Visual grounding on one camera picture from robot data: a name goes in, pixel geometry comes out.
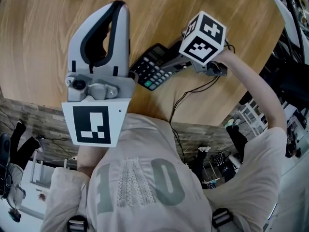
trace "person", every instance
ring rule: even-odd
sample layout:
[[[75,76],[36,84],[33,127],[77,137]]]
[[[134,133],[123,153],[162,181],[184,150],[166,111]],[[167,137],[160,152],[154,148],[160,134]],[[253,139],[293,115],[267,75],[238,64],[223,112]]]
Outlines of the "person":
[[[218,208],[229,210],[238,230],[262,231],[278,197],[285,114],[273,90],[235,54],[223,51],[214,61],[244,84],[268,120],[268,130],[245,145],[233,179],[203,191],[177,154],[170,124],[127,114],[117,146],[104,157],[106,149],[80,146],[76,171],[55,169],[41,231],[67,231],[68,221],[82,216],[87,231],[210,232]]]
[[[11,208],[9,214],[15,222],[19,222],[21,215],[18,209],[22,200],[26,197],[26,192],[20,187],[21,179],[26,165],[35,150],[42,152],[42,146],[37,139],[30,137],[19,150],[18,144],[21,136],[26,131],[26,126],[22,120],[19,120],[11,136],[10,162],[8,171],[12,180],[10,192],[6,201]]]
[[[225,129],[227,133],[229,134],[235,149],[239,153],[240,161],[243,162],[243,157],[245,153],[245,145],[248,142],[247,138],[241,134],[239,131],[239,125],[240,119],[237,119],[234,121],[234,119],[230,119],[226,124],[225,124]]]
[[[294,129],[290,126],[287,129],[287,144],[285,149],[285,157],[291,158],[291,157],[297,157],[300,158],[301,156],[301,150],[300,148],[297,149],[296,147],[296,136],[294,134]]]

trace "calculator button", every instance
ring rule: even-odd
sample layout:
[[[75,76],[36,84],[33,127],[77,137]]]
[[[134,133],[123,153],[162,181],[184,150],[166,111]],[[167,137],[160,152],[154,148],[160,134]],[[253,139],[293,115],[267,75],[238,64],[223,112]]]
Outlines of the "calculator button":
[[[147,81],[147,82],[144,83],[144,85],[145,85],[146,87],[149,87],[151,84],[152,84],[151,81]]]
[[[149,87],[151,90],[154,90],[156,88],[156,85],[155,84],[152,84],[150,87]]]

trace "cable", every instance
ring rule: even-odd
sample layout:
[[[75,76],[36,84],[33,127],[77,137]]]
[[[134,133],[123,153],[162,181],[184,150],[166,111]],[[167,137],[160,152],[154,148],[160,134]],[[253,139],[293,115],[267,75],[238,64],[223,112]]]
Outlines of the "cable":
[[[3,125],[5,125],[7,128],[9,128],[10,130],[14,131],[14,129],[10,128],[7,124],[5,124],[3,121],[0,121]]]
[[[15,125],[14,125],[13,122],[11,121],[10,117],[9,117],[5,112],[3,112],[3,110],[2,110],[1,108],[0,108],[0,111],[1,111],[2,113],[4,113],[4,114],[8,117],[10,123],[13,125],[13,128],[14,128],[14,130],[15,130]]]
[[[225,45],[224,47],[227,46],[227,48],[231,51],[231,47],[233,48],[233,52],[235,53],[235,47],[232,44],[229,44],[229,42],[225,39]]]
[[[240,126],[240,125],[242,125],[242,124],[244,124],[244,123],[246,123],[246,121],[241,122],[241,123],[238,124],[237,126]]]
[[[251,131],[252,132],[252,131]],[[249,132],[247,135],[245,135],[245,137],[247,137],[251,132]]]
[[[294,24],[295,24],[295,27],[296,27],[296,32],[297,32],[297,36],[298,36],[298,40],[299,40],[299,47],[300,47],[301,52],[302,52],[302,63],[305,63],[305,52],[304,52],[304,45],[303,45],[303,37],[301,36],[301,29],[300,29],[299,22],[298,22],[297,17],[296,17],[294,6],[292,5],[291,0],[286,0],[286,3],[287,3],[288,9],[290,10],[290,12],[292,14]]]
[[[173,106],[173,110],[172,110],[172,113],[171,113],[171,116],[170,116],[170,119],[169,119],[169,124],[170,124],[170,127],[172,128],[172,131],[173,131],[173,133],[174,133],[174,136],[176,137],[176,140],[177,140],[177,142],[178,142],[178,144],[179,144],[179,146],[180,146],[180,148],[181,148],[181,150],[182,150],[182,153],[183,153],[183,162],[184,162],[184,151],[183,151],[183,146],[182,146],[182,144],[181,144],[181,142],[180,142],[180,138],[179,138],[179,134],[177,133],[177,131],[172,127],[172,125],[171,125],[171,121],[172,121],[172,119],[173,119],[173,116],[174,116],[174,114],[175,114],[175,111],[176,111],[176,109],[177,109],[177,106],[180,104],[180,102],[186,97],[186,95],[188,94],[188,93],[200,93],[200,92],[202,92],[202,91],[205,91],[205,90],[207,90],[207,89],[209,89],[211,86],[213,86],[217,81],[218,81],[218,79],[219,79],[219,76],[217,76],[217,77],[215,77],[215,78],[213,78],[212,80],[210,80],[208,83],[206,83],[206,84],[204,84],[204,85],[202,85],[202,86],[199,86],[199,87],[197,87],[197,88],[194,88],[194,89],[192,89],[192,90],[190,90],[190,91],[187,91],[187,92],[185,92],[184,94],[183,94],[183,96],[178,100],[178,101],[176,101],[176,103],[175,103],[175,105]],[[210,83],[212,83],[209,87],[207,87],[207,88],[205,88],[205,89],[203,89],[203,90],[198,90],[199,88],[202,88],[202,87],[204,87],[204,86],[206,86],[206,85],[208,85],[208,84],[210,84]]]
[[[197,89],[199,89],[199,88],[202,88],[202,87],[204,87],[204,86],[206,86],[206,85],[212,83],[213,81],[215,81],[215,82],[213,83],[213,84],[215,84],[215,83],[217,82],[218,79],[219,79],[218,76],[217,76],[217,77],[214,77],[214,78],[211,79],[208,83],[206,83],[206,84],[204,84],[204,85],[202,85],[202,86],[199,86],[199,87],[197,87],[197,88],[194,88],[194,89],[192,89],[192,90],[190,90],[190,91],[185,92],[185,93],[183,94],[183,96],[182,96],[179,100],[177,100],[176,103],[175,103],[175,105],[173,106],[173,110],[172,110],[172,113],[171,113],[170,118],[169,118],[169,123],[172,122],[172,118],[173,118],[173,116],[174,116],[174,113],[175,113],[175,111],[176,111],[177,106],[178,106],[178,105],[180,104],[180,102],[186,97],[186,95],[187,95],[188,93],[199,93],[199,92],[195,92],[195,91],[196,91]]]
[[[64,138],[64,137],[61,137],[61,138],[48,138],[48,137],[44,137],[44,136],[39,136],[37,137],[36,139],[47,139],[47,140],[51,140],[53,144],[57,145],[59,148],[61,148],[66,154],[68,154],[71,158],[73,158],[73,156],[68,152],[66,151],[63,147],[61,147],[59,144],[55,143],[54,140],[60,140],[60,141],[67,141],[68,139],[67,138]]]
[[[43,161],[43,162],[46,163],[46,162],[62,161],[62,160],[48,160],[48,161]]]
[[[288,36],[288,33],[287,33],[285,27],[283,29],[283,33],[284,33],[284,36],[285,36],[286,41],[287,41],[287,45],[288,45],[288,48],[289,48],[291,59],[293,60],[293,50],[292,50],[291,42],[290,42],[290,39],[289,39],[289,36]]]
[[[60,147],[65,153],[67,153],[71,158],[73,158],[73,156],[68,152],[68,151],[66,151],[63,147],[61,147],[59,144],[57,144],[57,143],[55,143],[54,142],[54,139],[52,140],[52,142],[54,143],[54,144],[56,144],[58,147]]]

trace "calculator keypad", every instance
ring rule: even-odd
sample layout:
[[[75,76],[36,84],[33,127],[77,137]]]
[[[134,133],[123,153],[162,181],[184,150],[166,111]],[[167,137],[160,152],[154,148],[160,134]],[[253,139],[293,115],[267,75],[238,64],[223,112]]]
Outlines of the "calculator keypad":
[[[130,68],[139,75],[138,83],[149,90],[155,90],[173,75],[161,70],[154,62],[151,57],[143,57]]]

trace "human arm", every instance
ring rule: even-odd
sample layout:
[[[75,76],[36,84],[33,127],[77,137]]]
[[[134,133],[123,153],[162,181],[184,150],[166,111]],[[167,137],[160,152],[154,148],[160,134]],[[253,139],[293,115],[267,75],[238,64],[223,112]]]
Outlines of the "human arm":
[[[84,173],[55,168],[46,200],[41,232],[66,232],[67,222],[77,215],[90,178]]]
[[[204,190],[212,207],[229,209],[244,231],[263,231],[278,201],[286,141],[281,128],[266,130],[246,144],[243,164],[231,180]]]
[[[253,69],[231,51],[223,51],[213,60],[223,63],[243,83],[266,116],[269,129],[280,127],[286,131],[286,116],[277,95]]]

